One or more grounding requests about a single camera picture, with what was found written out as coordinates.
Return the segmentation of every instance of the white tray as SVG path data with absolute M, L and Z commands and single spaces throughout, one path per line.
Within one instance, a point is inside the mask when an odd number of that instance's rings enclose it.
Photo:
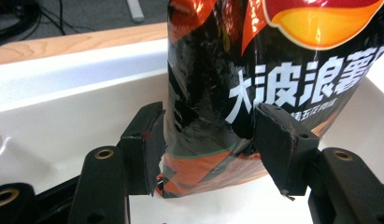
M 167 40 L 0 65 L 0 185 L 36 193 L 78 175 L 92 149 L 116 145 L 137 110 L 167 97 Z M 320 147 L 359 154 L 384 183 L 384 55 Z M 270 176 L 180 199 L 131 197 L 132 223 L 311 223 L 307 197 Z

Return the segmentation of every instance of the shiny plastic packaging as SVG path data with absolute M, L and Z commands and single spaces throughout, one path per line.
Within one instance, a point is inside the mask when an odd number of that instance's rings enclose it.
M 322 136 L 384 53 L 384 0 L 171 0 L 168 37 L 165 198 L 266 174 L 258 103 Z

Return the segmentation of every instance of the black snack bag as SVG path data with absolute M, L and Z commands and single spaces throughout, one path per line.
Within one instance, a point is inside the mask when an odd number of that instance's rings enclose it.
M 168 16 L 165 198 L 265 175 L 253 107 L 322 136 L 384 53 L 384 0 L 172 0 Z

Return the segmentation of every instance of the snack packaging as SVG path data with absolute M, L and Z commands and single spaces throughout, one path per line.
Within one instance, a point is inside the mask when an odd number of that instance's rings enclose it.
M 266 172 L 258 103 L 321 137 L 384 53 L 384 0 L 171 0 L 165 198 Z

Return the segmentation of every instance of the dark floor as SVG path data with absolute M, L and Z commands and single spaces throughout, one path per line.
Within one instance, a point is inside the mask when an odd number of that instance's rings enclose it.
M 168 3 L 168 0 L 139 0 L 145 21 L 135 23 L 127 0 L 36 0 L 38 7 L 26 10 L 28 15 L 36 13 L 35 22 L 21 34 L 11 36 L 10 33 L 6 35 L 4 29 L 18 23 L 20 19 L 15 14 L 22 14 L 25 9 L 5 6 L 6 1 L 35 0 L 0 0 L 0 46 L 11 41 L 53 37 L 63 33 L 72 35 L 163 22 L 166 21 Z M 63 6 L 62 26 L 60 26 L 60 5 Z

